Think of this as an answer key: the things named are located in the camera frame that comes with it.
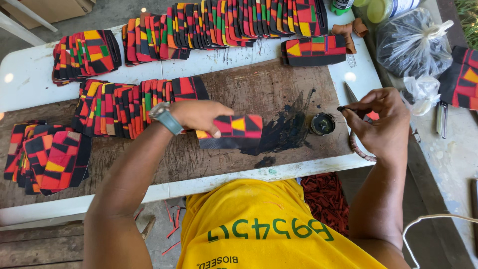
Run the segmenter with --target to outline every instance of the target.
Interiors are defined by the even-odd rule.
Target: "person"
[[[315,220],[293,179],[237,179],[186,199],[177,268],[409,268],[402,254],[402,199],[410,112],[394,88],[376,89],[345,106],[347,124],[377,157],[350,207],[349,238]],[[375,111],[361,120],[354,111]],[[182,125],[214,137],[219,115],[234,111],[214,101],[170,106]],[[152,123],[117,159],[85,218],[86,269],[150,269],[133,219],[173,134]]]

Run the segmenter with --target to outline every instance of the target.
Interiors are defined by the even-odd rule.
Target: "cardboard box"
[[[21,3],[49,23],[83,16],[91,12],[96,0],[21,0]],[[2,2],[1,7],[21,22],[25,28],[32,29],[41,24],[12,5]]]

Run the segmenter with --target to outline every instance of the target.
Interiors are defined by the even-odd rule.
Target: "plastic bag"
[[[441,94],[438,94],[440,82],[437,79],[433,77],[420,77],[418,79],[404,77],[403,82],[411,97],[402,91],[402,99],[404,99],[413,115],[425,115],[440,101]]]
[[[424,8],[383,22],[377,27],[377,61],[401,78],[440,75],[453,61],[443,37],[452,25],[434,24]]]

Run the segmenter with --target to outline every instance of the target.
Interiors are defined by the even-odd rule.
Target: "grass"
[[[455,0],[468,46],[478,50],[478,0]]]

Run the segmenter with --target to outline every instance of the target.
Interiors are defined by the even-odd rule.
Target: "white cord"
[[[410,222],[408,225],[405,226],[405,229],[403,230],[402,238],[403,238],[403,241],[404,241],[404,243],[405,243],[405,246],[406,246],[407,249],[408,249],[408,252],[410,252],[410,256],[412,256],[413,262],[414,262],[415,265],[416,265],[416,267],[414,267],[413,269],[420,269],[420,265],[418,264],[417,260],[415,259],[415,256],[413,255],[413,252],[412,252],[412,250],[410,249],[410,246],[408,246],[407,239],[405,239],[405,234],[407,233],[408,228],[410,228],[413,224],[418,223],[418,222],[420,222],[421,220],[424,220],[424,219],[435,219],[435,218],[457,218],[457,219],[462,219],[462,220],[466,220],[466,221],[471,221],[471,222],[474,222],[474,223],[478,223],[478,219],[472,219],[472,218],[463,217],[463,216],[454,215],[454,214],[426,215],[426,216],[418,217],[416,220]]]

